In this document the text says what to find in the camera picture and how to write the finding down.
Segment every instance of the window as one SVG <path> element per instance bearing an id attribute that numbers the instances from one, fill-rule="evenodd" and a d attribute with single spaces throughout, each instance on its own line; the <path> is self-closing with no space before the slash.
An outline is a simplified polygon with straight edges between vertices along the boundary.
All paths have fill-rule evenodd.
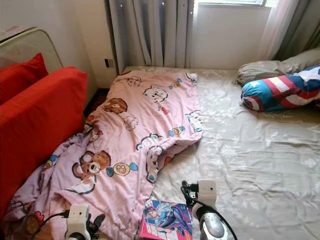
<path id="1" fill-rule="evenodd" d="M 198 4 L 275 7 L 278 0 L 195 0 Z"/>

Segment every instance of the wire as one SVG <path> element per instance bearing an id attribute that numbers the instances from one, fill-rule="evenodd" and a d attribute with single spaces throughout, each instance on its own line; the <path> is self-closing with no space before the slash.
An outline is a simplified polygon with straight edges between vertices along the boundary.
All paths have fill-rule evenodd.
<path id="1" fill-rule="evenodd" d="M 64 218 L 67 218 L 69 216 L 70 210 L 65 210 L 63 212 L 59 212 L 56 214 L 53 214 L 49 216 L 46 220 L 43 221 L 43 223 L 37 228 L 37 230 L 32 234 L 30 240 L 35 239 L 36 235 L 40 232 L 41 228 L 48 222 L 51 218 L 56 217 L 56 216 L 63 216 Z"/>
<path id="2" fill-rule="evenodd" d="M 197 200 L 197 199 L 194 199 L 194 198 L 190 197 L 190 196 L 185 192 L 185 189 L 184 189 L 184 188 L 186 188 L 186 186 L 181 186 L 180 190 L 181 190 L 181 192 L 183 193 L 183 195 L 184 195 L 185 198 L 188 198 L 188 199 L 192 200 L 192 201 L 195 202 L 195 203 L 201 204 L 202 206 L 205 206 L 205 207 L 209 208 L 211 211 L 213 211 L 215 214 L 217 214 L 217 215 L 220 217 L 220 219 L 226 224 L 226 226 L 228 227 L 228 229 L 230 230 L 230 232 L 231 232 L 234 240 L 238 240 L 238 238 L 237 238 L 234 230 L 233 230 L 232 227 L 230 226 L 230 224 L 227 222 L 227 220 L 226 220 L 217 210 L 215 210 L 212 206 L 207 205 L 207 204 L 205 204 L 205 203 L 202 202 L 202 201 L 199 201 L 199 200 Z"/>

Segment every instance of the electrical outlet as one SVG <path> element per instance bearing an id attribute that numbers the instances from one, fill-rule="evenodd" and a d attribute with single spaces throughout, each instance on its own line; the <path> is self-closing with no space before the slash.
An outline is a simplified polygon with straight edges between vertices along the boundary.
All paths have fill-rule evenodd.
<path id="1" fill-rule="evenodd" d="M 104 59 L 105 67 L 106 68 L 114 68 L 115 67 L 115 62 L 113 59 Z"/>

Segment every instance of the book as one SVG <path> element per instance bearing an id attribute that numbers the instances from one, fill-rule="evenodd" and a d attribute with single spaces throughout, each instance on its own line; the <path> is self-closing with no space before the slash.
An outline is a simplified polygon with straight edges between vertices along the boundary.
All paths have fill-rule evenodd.
<path id="1" fill-rule="evenodd" d="M 147 200 L 139 237 L 144 240 L 192 240 L 192 212 L 186 204 Z"/>

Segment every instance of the wall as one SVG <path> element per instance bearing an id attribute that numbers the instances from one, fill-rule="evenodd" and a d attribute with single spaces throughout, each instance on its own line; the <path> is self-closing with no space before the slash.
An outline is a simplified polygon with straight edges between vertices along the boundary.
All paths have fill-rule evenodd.
<path id="1" fill-rule="evenodd" d="M 238 69 L 258 61 L 269 7 L 199 4 L 192 30 L 192 68 Z"/>
<path id="2" fill-rule="evenodd" d="M 74 0 L 73 4 L 97 85 L 109 88 L 116 69 L 105 65 L 105 59 L 113 60 L 105 1 Z"/>
<path id="3" fill-rule="evenodd" d="M 87 104 L 97 84 L 72 1 L 0 0 L 0 32 L 14 25 L 45 30 L 63 65 L 75 66 L 87 73 Z"/>

